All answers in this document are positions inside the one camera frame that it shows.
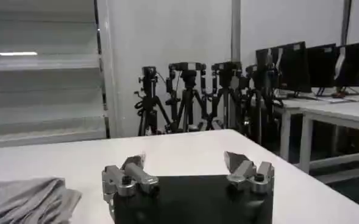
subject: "computer monitor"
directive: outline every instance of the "computer monitor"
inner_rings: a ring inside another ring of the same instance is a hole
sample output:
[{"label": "computer monitor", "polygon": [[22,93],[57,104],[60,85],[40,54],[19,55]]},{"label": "computer monitor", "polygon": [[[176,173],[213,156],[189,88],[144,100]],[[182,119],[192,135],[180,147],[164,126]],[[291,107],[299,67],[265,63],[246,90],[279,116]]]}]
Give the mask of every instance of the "computer monitor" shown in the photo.
[{"label": "computer monitor", "polygon": [[311,93],[305,42],[257,50],[257,63],[260,68],[265,65],[269,49],[272,60],[280,72],[279,88]]},{"label": "computer monitor", "polygon": [[331,88],[338,59],[336,44],[307,48],[308,68],[312,87]]},{"label": "computer monitor", "polygon": [[337,53],[335,86],[359,86],[359,43],[339,46]]}]

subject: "camera tripod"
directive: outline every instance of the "camera tripod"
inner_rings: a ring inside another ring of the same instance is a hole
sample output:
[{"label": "camera tripod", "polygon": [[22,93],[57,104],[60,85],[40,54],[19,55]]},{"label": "camera tripod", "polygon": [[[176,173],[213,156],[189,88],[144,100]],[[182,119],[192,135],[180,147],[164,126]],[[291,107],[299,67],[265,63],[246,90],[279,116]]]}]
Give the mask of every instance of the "camera tripod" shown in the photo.
[{"label": "camera tripod", "polygon": [[[249,92],[247,101],[248,107],[251,107],[251,100],[255,95],[255,113],[253,114],[255,117],[255,122],[253,122],[255,126],[253,128],[255,130],[253,132],[256,133],[256,136],[253,136],[253,140],[261,145],[262,142],[265,142],[265,139],[273,139],[277,136],[278,125],[274,116],[274,107],[283,107],[282,100],[274,94],[274,89],[278,87],[278,72],[275,68],[275,64],[272,62],[271,51],[268,52],[265,62],[265,65],[260,68],[257,65],[246,68],[247,76],[254,81],[255,86],[255,88]],[[262,138],[262,99],[266,108],[266,138]]]},{"label": "camera tripod", "polygon": [[[206,112],[206,99],[203,97],[201,99],[198,91],[194,89],[196,86],[196,76],[197,71],[201,73],[201,91],[205,93],[205,75],[206,75],[206,65],[202,63],[173,63],[168,66],[170,77],[167,79],[167,92],[170,93],[171,98],[166,102],[167,105],[171,106],[171,116],[173,123],[176,124],[176,127],[179,126],[180,120],[183,114],[183,123],[182,131],[196,131],[201,129],[202,123],[200,123],[197,128],[193,127],[194,117],[193,117],[193,98],[196,98],[198,104],[201,107],[202,118],[207,118]],[[183,79],[185,83],[185,89],[182,91],[182,101],[180,102],[179,112],[177,113],[177,103],[180,101],[176,97],[176,90],[172,88],[172,80],[175,78],[175,72],[181,72],[180,78]]]},{"label": "camera tripod", "polygon": [[[224,120],[222,123],[222,128],[229,128],[229,96],[233,103],[235,104],[236,112],[236,127],[239,132],[243,132],[243,121],[241,116],[241,100],[239,99],[237,93],[230,87],[232,77],[235,75],[241,77],[241,63],[240,62],[224,62],[217,63],[211,67],[212,78],[213,78],[213,92],[212,92],[212,112],[207,119],[206,130],[214,130],[212,122],[213,119],[217,116],[218,105],[223,97],[224,103]],[[217,91],[217,76],[219,77],[219,85],[221,89]]]},{"label": "camera tripod", "polygon": [[243,75],[241,72],[237,75],[239,79],[239,85],[235,88],[235,93],[237,96],[237,99],[239,100],[237,105],[237,112],[236,117],[239,117],[236,119],[237,126],[239,127],[238,131],[247,136],[250,137],[251,132],[251,93],[252,89],[250,88],[250,80],[251,78],[248,76],[248,73],[246,75]]},{"label": "camera tripod", "polygon": [[138,127],[138,135],[145,136],[146,130],[150,129],[153,135],[159,134],[157,130],[157,110],[154,108],[159,107],[162,115],[166,121],[166,131],[175,131],[170,122],[165,109],[159,99],[156,96],[156,83],[157,83],[157,71],[156,67],[148,66],[143,67],[143,78],[139,78],[138,82],[143,82],[142,91],[144,91],[145,96],[141,97],[139,92],[136,91],[135,94],[141,98],[141,101],[136,103],[135,108],[138,109],[137,115],[140,116],[140,124]]}]

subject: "black camera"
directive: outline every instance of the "black camera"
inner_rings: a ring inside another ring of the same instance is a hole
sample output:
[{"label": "black camera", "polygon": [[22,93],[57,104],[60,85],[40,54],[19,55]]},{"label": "black camera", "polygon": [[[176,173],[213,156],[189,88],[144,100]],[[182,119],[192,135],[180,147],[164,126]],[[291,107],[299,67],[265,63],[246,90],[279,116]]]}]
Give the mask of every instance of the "black camera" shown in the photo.
[{"label": "black camera", "polygon": [[157,83],[157,71],[154,66],[146,66],[142,68],[143,78],[139,78],[138,82],[143,82],[143,88],[145,95],[148,97],[155,96],[155,88],[154,85]]},{"label": "black camera", "polygon": [[227,61],[223,63],[216,63],[211,66],[213,75],[219,76],[219,84],[223,88],[228,88],[233,76],[241,76],[241,62]]},{"label": "black camera", "polygon": [[206,65],[197,62],[180,62],[173,63],[168,66],[171,71],[181,72],[180,77],[185,82],[185,88],[194,88],[196,86],[197,71],[201,72],[201,76],[205,75]]}]

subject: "white desk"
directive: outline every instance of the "white desk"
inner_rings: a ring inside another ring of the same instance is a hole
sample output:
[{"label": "white desk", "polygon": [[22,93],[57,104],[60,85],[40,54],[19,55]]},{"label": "white desk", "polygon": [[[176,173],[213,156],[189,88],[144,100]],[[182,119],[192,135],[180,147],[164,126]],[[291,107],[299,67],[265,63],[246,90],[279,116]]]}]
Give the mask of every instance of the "white desk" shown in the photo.
[{"label": "white desk", "polygon": [[281,136],[280,136],[280,156],[284,160],[289,160],[290,146],[290,126],[291,116],[301,114],[301,107],[330,104],[327,101],[307,100],[307,99],[288,99],[283,100],[283,108],[275,107],[275,111],[282,116]]},{"label": "white desk", "polygon": [[[318,105],[313,107],[304,106],[301,110],[303,111],[304,117],[302,123],[299,166],[304,172],[309,172],[311,168],[327,167],[359,161],[359,153],[357,153],[354,155],[338,156],[310,162],[313,121],[322,121],[359,129],[359,102]],[[359,169],[326,175],[319,177],[319,179],[325,183],[329,183],[354,177],[359,177]]]},{"label": "white desk", "polygon": [[0,181],[64,177],[83,193],[72,223],[113,223],[102,199],[101,171],[146,152],[154,175],[228,174],[223,152],[243,153],[275,167],[274,221],[280,224],[359,223],[359,205],[232,130],[32,145],[0,149]]}]

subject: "gray towel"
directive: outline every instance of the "gray towel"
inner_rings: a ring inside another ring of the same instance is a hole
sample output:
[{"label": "gray towel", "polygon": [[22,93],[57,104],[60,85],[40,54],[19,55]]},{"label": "gray towel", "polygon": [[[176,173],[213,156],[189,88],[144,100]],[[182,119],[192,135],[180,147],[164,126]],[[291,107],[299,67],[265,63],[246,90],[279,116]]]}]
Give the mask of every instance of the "gray towel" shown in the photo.
[{"label": "gray towel", "polygon": [[0,223],[66,223],[81,196],[59,178],[0,182]]}]

